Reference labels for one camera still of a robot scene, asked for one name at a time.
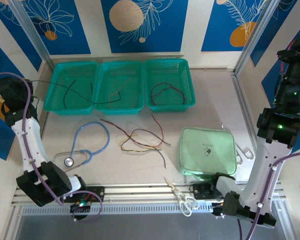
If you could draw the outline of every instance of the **stethoscope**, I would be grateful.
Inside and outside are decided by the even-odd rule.
[[[106,144],[104,145],[103,148],[99,149],[98,151],[94,151],[94,152],[92,152],[92,151],[90,151],[90,150],[87,150],[87,149],[82,149],[82,150],[76,150],[76,151],[75,151],[75,146],[76,146],[76,141],[77,141],[78,134],[80,133],[80,131],[81,131],[82,129],[84,129],[85,127],[90,126],[90,125],[92,125],[92,124],[97,124],[97,125],[100,125],[101,127],[103,127],[103,129],[105,130],[105,132],[106,132],[106,134],[107,134],[107,141],[106,141]],[[108,147],[109,142],[110,142],[110,133],[109,133],[109,131],[108,131],[108,129],[107,129],[107,127],[106,127],[105,125],[103,125],[101,122],[98,122],[98,121],[88,122],[88,123],[82,125],[82,126],[76,131],[76,133],[75,133],[75,135],[74,135],[74,139],[73,139],[71,151],[57,153],[57,154],[54,156],[54,159],[56,159],[56,157],[58,157],[58,156],[64,156],[64,155],[67,156],[67,155],[68,155],[68,157],[66,157],[66,158],[64,159],[63,163],[64,163],[64,165],[65,165],[66,167],[71,168],[71,167],[75,164],[75,161],[74,161],[74,159],[73,159],[73,155],[74,155],[74,154],[85,154],[85,155],[86,155],[87,160],[85,160],[85,161],[83,161],[82,163],[78,164],[77,166],[72,167],[71,169],[65,171],[65,172],[67,172],[67,171],[70,171],[70,170],[72,170],[72,169],[74,169],[74,168],[78,168],[78,167],[80,167],[80,166],[82,166],[82,165],[88,164],[88,163],[92,160],[93,156],[95,156],[95,155],[101,153],[102,151],[104,151],[104,150]]]

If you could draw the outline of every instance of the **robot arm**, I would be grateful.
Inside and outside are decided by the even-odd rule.
[[[284,164],[278,160],[291,153],[300,133],[300,35],[292,50],[279,51],[278,57],[289,66],[278,80],[274,108],[265,108],[257,121],[256,158],[245,189],[241,191],[233,177],[220,173],[212,181],[212,189],[224,197],[224,215],[257,218],[258,225],[272,228],[276,224],[271,216],[272,196]]]
[[[27,83],[31,90],[32,103],[33,86],[30,81],[27,81]],[[1,109],[5,117],[4,121],[15,133],[22,154],[23,175],[16,179],[20,189],[40,207],[54,200],[42,182],[37,184],[39,176],[34,171],[32,165],[34,162],[39,174],[41,174],[41,177],[43,175],[46,176],[47,180],[44,180],[45,183],[58,198],[80,189],[85,190],[86,185],[81,177],[77,175],[68,177],[65,172],[48,159],[41,141],[37,111],[32,104],[28,108],[25,120],[25,132],[23,131],[23,112],[27,101],[25,84],[17,78],[1,78],[0,97],[4,99],[4,104],[9,108],[8,112],[4,108]],[[24,135],[32,159],[28,157]]]

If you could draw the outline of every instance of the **table surface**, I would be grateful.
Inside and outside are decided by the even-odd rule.
[[[49,158],[57,153],[71,150],[74,136],[79,127],[88,122],[105,119],[120,126],[128,133],[136,128],[143,128],[161,136],[160,123],[164,140],[171,146],[162,145],[161,153],[165,157],[166,169],[160,154],[125,153],[120,150],[120,142],[126,136],[112,125],[105,123],[110,132],[109,146],[92,161],[69,171],[70,175],[78,174],[87,184],[156,184],[164,183],[164,178],[175,183],[193,181],[178,172],[178,141],[185,127],[221,129],[221,122],[232,132],[235,141],[243,149],[253,150],[237,95],[233,86],[231,73],[220,70],[191,70],[195,91],[196,105],[185,112],[153,113],[145,107],[138,115],[103,115],[94,111],[91,115],[61,116],[50,112],[43,132],[43,145]],[[143,143],[158,144],[153,136],[139,132],[136,139]],[[84,128],[76,141],[75,150],[87,149],[92,152],[102,148],[107,141],[106,132],[101,126]],[[129,142],[126,148],[138,149]],[[54,162],[63,170],[64,159],[68,155],[58,156]],[[83,161],[82,155],[73,156],[74,166]],[[244,159],[237,169],[237,181],[247,181],[253,166],[253,160]]]

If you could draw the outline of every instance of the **plastic basket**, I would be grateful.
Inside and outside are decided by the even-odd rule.
[[[98,63],[93,61],[57,64],[45,98],[44,109],[59,115],[91,114],[97,72]]]
[[[138,114],[145,105],[143,76],[139,61],[102,63],[95,109],[107,115]]]
[[[145,62],[145,72],[146,104],[153,112],[183,112],[195,105],[187,60],[148,60]]]

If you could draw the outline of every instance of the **yellow wire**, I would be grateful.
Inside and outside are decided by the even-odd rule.
[[[138,136],[138,134],[132,134],[131,137],[136,137]],[[121,142],[120,142],[120,146],[129,139],[130,137],[126,137],[125,139],[122,139]],[[147,148],[145,148],[144,150],[140,151],[140,150],[131,150],[130,152],[134,152],[134,153],[144,153],[146,152],[147,150],[149,149],[154,149],[153,147],[151,146],[148,146]],[[157,150],[162,150],[162,147],[156,147]]]

